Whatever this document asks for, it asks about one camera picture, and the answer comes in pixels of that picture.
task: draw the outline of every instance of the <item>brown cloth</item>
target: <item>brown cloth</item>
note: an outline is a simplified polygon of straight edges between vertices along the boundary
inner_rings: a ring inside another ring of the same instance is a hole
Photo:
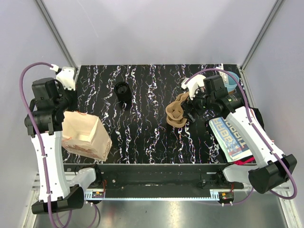
[[[166,107],[167,123],[173,127],[185,126],[187,119],[183,117],[184,111],[181,108],[181,103],[187,99],[189,92],[179,94],[175,101]]]

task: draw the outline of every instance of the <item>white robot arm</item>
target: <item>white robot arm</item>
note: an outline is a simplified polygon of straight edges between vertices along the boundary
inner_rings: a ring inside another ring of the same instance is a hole
[[[56,65],[52,66],[50,69],[57,73],[56,79],[43,78],[34,81],[32,89],[35,98],[30,103],[30,111],[44,142],[48,174],[45,174],[44,156],[41,156],[41,147],[33,124],[29,116],[25,118],[25,126],[28,134],[32,136],[32,143],[35,147],[40,176],[39,201],[32,205],[34,214],[48,212],[46,205],[49,194],[47,193],[46,175],[48,175],[51,189],[52,212],[82,208],[85,190],[90,185],[97,187],[102,184],[97,165],[84,167],[70,184],[67,183],[61,152],[62,122],[65,110],[77,110],[75,70],[71,67],[59,69]]]
[[[189,98],[181,104],[184,117],[194,121],[194,115],[200,115],[206,109],[217,111],[238,131],[256,160],[256,166],[232,164],[226,167],[223,175],[228,182],[251,184],[257,192],[265,193],[288,180],[289,177],[278,158],[292,173],[297,163],[295,157],[292,154],[286,156],[269,139],[255,118],[250,116],[251,121],[249,120],[243,98],[238,93],[229,95],[221,76],[202,79],[201,75],[196,75],[191,80],[184,79],[181,87],[189,90]]]

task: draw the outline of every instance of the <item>book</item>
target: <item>book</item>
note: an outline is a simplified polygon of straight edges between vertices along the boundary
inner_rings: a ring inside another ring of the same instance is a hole
[[[222,117],[214,118],[209,121],[209,125],[228,162],[235,162],[252,156],[252,152],[241,135],[226,119]]]

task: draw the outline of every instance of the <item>brown paper bag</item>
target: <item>brown paper bag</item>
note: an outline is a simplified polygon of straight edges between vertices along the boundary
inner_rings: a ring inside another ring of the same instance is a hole
[[[98,116],[64,112],[62,146],[71,153],[105,161],[112,141]]]

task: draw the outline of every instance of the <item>white wall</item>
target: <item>white wall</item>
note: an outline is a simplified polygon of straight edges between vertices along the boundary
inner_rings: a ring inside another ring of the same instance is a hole
[[[19,76],[34,62],[60,66],[67,66],[67,62],[33,0],[1,0],[0,21],[0,221],[1,227],[19,228],[38,171],[24,126],[26,111],[19,95]],[[32,81],[47,76],[54,76],[47,66],[29,70],[24,84],[28,101],[33,98]]]
[[[304,223],[304,1],[285,1],[245,69],[266,132],[298,165],[295,199]]]
[[[275,0],[44,0],[78,65],[241,64]]]

